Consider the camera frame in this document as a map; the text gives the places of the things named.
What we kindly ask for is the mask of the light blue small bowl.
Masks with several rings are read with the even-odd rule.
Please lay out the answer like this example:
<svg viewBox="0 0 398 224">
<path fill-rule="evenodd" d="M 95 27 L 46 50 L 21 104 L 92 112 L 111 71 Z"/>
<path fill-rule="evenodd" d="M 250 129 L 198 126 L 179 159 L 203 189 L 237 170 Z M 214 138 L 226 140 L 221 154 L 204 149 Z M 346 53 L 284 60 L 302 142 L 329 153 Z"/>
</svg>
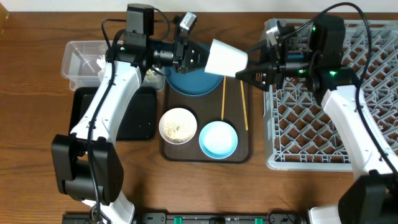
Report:
<svg viewBox="0 0 398 224">
<path fill-rule="evenodd" d="M 238 147 L 238 134 L 232 125 L 224 121 L 208 123 L 198 138 L 202 152 L 212 159 L 226 159 Z"/>
</svg>

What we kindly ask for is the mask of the white paper cup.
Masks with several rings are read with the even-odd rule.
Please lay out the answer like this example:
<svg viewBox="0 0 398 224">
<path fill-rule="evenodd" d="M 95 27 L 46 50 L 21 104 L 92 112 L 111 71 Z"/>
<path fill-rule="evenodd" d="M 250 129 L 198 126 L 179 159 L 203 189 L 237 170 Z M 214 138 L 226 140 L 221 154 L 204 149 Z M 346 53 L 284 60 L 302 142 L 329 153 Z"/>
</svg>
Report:
<svg viewBox="0 0 398 224">
<path fill-rule="evenodd" d="M 236 77 L 248 64 L 248 54 L 224 42 L 213 39 L 205 66 L 205 73 Z"/>
</svg>

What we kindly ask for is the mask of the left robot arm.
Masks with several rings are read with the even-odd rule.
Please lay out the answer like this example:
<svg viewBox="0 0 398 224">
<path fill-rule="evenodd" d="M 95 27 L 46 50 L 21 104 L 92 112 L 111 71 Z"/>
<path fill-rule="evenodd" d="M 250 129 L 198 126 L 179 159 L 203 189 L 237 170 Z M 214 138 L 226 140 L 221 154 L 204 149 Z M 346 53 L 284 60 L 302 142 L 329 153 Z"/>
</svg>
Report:
<svg viewBox="0 0 398 224">
<path fill-rule="evenodd" d="M 51 145 L 60 193 L 90 206 L 90 223 L 131 223 L 134 205 L 122 192 L 124 170 L 115 150 L 124 114 L 148 70 L 173 67 L 188 73 L 205 67 L 208 52 L 188 36 L 197 16 L 173 19 L 174 39 L 154 39 L 154 14 L 147 4 L 129 4 L 125 28 L 106 39 L 106 66 L 88 109 L 69 134 Z"/>
</svg>

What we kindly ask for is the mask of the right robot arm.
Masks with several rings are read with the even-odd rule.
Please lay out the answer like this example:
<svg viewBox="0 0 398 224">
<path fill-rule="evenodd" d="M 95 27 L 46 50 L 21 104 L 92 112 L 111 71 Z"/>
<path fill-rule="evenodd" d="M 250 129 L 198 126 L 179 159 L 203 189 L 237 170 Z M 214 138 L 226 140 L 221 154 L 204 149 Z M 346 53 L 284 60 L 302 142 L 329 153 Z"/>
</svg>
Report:
<svg viewBox="0 0 398 224">
<path fill-rule="evenodd" d="M 268 21 L 261 57 L 245 62 L 234 77 L 261 90 L 281 87 L 285 78 L 303 78 L 307 90 L 334 124 L 348 153 L 353 185 L 334 205 L 314 207 L 308 223 L 396 223 L 397 154 L 372 117 L 361 89 L 363 76 L 342 63 L 346 28 L 342 18 L 319 14 L 311 28 L 309 50 L 288 50 L 297 33 L 292 26 Z"/>
</svg>

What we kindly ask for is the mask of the dark blue plate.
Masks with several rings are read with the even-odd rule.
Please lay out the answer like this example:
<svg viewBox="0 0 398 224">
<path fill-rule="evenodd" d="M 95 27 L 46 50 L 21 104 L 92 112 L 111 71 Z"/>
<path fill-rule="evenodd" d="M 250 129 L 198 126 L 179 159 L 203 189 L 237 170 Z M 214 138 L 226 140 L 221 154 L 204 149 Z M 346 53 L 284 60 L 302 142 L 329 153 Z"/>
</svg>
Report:
<svg viewBox="0 0 398 224">
<path fill-rule="evenodd" d="M 177 92 L 186 96 L 203 96 L 213 91 L 222 81 L 223 77 L 205 73 L 201 68 L 186 74 L 177 73 L 172 67 L 167 68 L 166 80 Z"/>
</svg>

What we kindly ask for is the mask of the white bowl with food residue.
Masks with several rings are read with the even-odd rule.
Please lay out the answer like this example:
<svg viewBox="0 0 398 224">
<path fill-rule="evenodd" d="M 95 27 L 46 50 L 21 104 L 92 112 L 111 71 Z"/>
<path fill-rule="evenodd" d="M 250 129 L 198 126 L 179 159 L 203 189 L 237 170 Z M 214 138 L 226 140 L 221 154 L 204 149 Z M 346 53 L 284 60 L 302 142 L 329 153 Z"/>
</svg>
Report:
<svg viewBox="0 0 398 224">
<path fill-rule="evenodd" d="M 163 140 L 171 144 L 185 144 L 197 131 L 197 119 L 185 108 L 172 108 L 166 111 L 159 121 L 159 133 Z"/>
</svg>

